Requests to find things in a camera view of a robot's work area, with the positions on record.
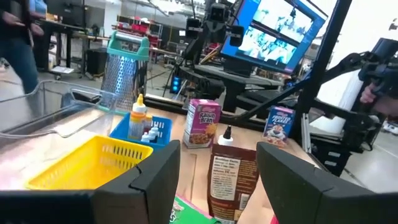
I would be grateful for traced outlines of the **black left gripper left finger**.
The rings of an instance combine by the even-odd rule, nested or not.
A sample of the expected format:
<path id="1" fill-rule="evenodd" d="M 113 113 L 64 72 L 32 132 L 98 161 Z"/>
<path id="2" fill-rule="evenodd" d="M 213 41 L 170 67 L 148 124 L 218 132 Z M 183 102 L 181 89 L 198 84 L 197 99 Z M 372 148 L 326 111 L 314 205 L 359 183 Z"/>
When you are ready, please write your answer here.
<path id="1" fill-rule="evenodd" d="M 1 192 L 1 223 L 168 223 L 180 142 L 161 150 L 90 139 L 37 174 L 26 190 Z"/>

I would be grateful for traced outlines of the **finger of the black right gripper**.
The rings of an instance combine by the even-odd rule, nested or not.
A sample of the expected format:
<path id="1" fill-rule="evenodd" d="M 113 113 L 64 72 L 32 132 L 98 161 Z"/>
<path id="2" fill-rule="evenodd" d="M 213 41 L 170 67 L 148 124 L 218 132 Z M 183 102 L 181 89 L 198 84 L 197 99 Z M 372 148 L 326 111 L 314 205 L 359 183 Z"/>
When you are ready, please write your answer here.
<path id="1" fill-rule="evenodd" d="M 201 22 L 196 18 L 188 18 L 185 28 L 185 36 L 189 39 L 196 39 L 201 32 Z"/>
<path id="2" fill-rule="evenodd" d="M 242 26 L 231 26 L 230 27 L 230 45 L 234 47 L 240 47 L 243 42 L 244 27 Z"/>

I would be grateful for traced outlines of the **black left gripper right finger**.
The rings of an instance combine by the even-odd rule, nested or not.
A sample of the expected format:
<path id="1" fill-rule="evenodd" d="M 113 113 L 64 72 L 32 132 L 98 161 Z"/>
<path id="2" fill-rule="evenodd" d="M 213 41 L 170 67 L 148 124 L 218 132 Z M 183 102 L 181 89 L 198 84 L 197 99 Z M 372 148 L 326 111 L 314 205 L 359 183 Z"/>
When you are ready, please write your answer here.
<path id="1" fill-rule="evenodd" d="M 266 142 L 257 166 L 279 223 L 397 224 L 397 194 L 377 194 Z"/>

